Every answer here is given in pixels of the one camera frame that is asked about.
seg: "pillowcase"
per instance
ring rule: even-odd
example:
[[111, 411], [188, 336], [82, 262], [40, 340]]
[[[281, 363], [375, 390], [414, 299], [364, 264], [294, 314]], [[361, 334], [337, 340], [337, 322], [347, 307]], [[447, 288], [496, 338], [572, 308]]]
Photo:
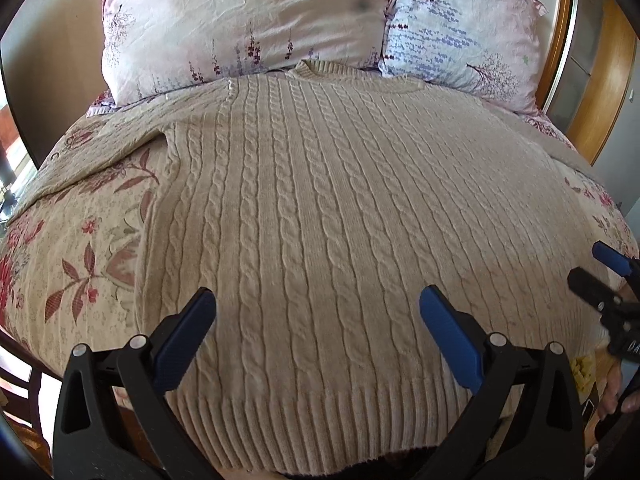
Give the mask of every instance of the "pillowcase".
[[102, 72], [121, 107], [303, 58], [377, 66], [390, 0], [103, 0]]
[[545, 14], [537, 0], [397, 0], [380, 70], [534, 112]]

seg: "cable knit sweater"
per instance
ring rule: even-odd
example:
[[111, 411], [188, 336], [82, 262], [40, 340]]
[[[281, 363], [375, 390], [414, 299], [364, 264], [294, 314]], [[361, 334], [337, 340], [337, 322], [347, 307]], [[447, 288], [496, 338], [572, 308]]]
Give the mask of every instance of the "cable knit sweater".
[[164, 135], [136, 320], [150, 333], [199, 286], [218, 299], [168, 401], [216, 466], [328, 474], [439, 443], [468, 401], [418, 313], [430, 283], [514, 344], [592, 344], [565, 279], [600, 270], [549, 158], [571, 155], [521, 127], [460, 92], [306, 62], [114, 114], [21, 210]]

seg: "bedspread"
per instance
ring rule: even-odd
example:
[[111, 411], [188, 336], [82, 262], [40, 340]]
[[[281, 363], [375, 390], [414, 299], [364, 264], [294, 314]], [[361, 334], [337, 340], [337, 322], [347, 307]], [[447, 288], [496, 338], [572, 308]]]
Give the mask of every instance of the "bedspread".
[[215, 330], [168, 401], [216, 466], [326, 474], [434, 445], [468, 393], [423, 286], [515, 344], [596, 343], [564, 279], [603, 276], [601, 236], [560, 164], [410, 78], [310, 64], [174, 92], [56, 145], [4, 242], [0, 323], [61, 372], [209, 286]]

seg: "person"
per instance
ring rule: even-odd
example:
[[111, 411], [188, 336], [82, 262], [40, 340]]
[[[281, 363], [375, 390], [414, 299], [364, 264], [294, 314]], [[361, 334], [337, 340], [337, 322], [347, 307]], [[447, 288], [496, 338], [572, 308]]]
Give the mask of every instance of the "person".
[[[607, 415], [615, 413], [618, 406], [618, 398], [622, 394], [622, 372], [620, 371], [620, 361], [617, 361], [607, 374], [607, 386], [602, 394], [602, 399], [598, 405], [598, 417], [603, 420]], [[620, 410], [622, 413], [635, 412], [640, 408], [640, 390], [628, 396], [623, 402]]]

